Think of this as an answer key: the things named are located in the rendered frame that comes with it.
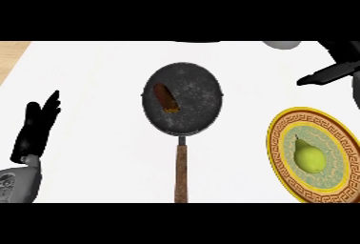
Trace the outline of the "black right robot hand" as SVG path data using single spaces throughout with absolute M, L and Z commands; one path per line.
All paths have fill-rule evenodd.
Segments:
M 304 76 L 297 85 L 326 85 L 351 76 L 353 100 L 360 109 L 360 41 L 319 41 L 328 50 L 335 64 Z

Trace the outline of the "yellow ornate patterned plate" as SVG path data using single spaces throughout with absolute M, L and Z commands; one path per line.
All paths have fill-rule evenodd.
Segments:
M 323 153 L 319 173 L 304 172 L 295 164 L 298 139 Z M 360 141 L 326 112 L 294 107 L 278 114 L 267 130 L 267 155 L 276 176 L 301 202 L 360 203 Z

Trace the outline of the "green pear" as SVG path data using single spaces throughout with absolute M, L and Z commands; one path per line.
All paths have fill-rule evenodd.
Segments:
M 294 162 L 306 173 L 319 173 L 326 166 L 322 150 L 303 139 L 295 140 Z

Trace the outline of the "grey rounded object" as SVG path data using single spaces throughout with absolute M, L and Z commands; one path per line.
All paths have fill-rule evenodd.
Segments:
M 264 41 L 264 44 L 278 50 L 291 50 L 300 45 L 300 41 Z

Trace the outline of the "brown sweet potato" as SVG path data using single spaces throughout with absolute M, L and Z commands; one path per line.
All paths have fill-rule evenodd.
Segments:
M 177 105 L 176 99 L 171 95 L 171 92 L 167 88 L 167 86 L 163 83 L 158 83 L 154 86 L 154 93 L 158 98 L 158 101 L 164 107 L 166 112 L 179 112 L 180 107 Z

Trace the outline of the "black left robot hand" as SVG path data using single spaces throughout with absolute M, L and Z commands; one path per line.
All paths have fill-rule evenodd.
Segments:
M 21 158 L 30 154 L 43 156 L 49 132 L 61 112 L 59 91 L 55 91 L 45 105 L 30 102 L 25 107 L 24 125 L 15 140 L 11 160 L 22 164 Z

